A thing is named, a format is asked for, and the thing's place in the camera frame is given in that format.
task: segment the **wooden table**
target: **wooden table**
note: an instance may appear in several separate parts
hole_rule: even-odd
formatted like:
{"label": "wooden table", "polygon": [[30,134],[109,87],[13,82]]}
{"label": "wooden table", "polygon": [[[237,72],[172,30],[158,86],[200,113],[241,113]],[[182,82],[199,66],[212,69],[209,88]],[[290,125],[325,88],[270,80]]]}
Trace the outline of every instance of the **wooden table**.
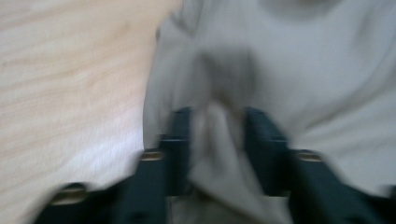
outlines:
{"label": "wooden table", "polygon": [[0,3],[0,223],[59,184],[131,173],[155,31],[180,0]]}

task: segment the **tabletop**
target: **tabletop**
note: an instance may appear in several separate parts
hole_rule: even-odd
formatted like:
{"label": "tabletop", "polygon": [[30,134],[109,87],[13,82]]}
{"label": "tabletop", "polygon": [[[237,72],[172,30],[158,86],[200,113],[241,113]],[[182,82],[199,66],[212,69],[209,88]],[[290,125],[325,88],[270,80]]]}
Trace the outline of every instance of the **tabletop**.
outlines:
{"label": "tabletop", "polygon": [[180,0],[0,2],[0,223],[131,173],[155,32]]}

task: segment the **gray fabric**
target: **gray fabric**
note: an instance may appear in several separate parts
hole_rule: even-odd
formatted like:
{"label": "gray fabric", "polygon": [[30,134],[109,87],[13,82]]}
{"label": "gray fabric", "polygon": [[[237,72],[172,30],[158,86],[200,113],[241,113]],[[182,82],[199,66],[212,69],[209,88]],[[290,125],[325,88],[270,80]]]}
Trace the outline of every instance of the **gray fabric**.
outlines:
{"label": "gray fabric", "polygon": [[290,223],[241,150],[247,105],[348,184],[377,194],[395,184],[395,37],[394,1],[185,0],[159,30],[144,108],[145,147],[173,111],[194,108],[201,193],[173,200],[173,222]]}

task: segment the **gray cloth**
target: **gray cloth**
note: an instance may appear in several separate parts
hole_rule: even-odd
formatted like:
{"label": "gray cloth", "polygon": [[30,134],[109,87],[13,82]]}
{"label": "gray cloth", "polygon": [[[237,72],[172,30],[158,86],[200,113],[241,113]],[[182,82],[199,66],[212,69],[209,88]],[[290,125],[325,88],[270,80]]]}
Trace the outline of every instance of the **gray cloth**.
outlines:
{"label": "gray cloth", "polygon": [[396,2],[185,0],[159,29],[145,147],[194,108],[191,182],[174,223],[290,223],[262,196],[243,142],[244,106],[266,111],[292,148],[327,155],[370,193],[396,183]]}

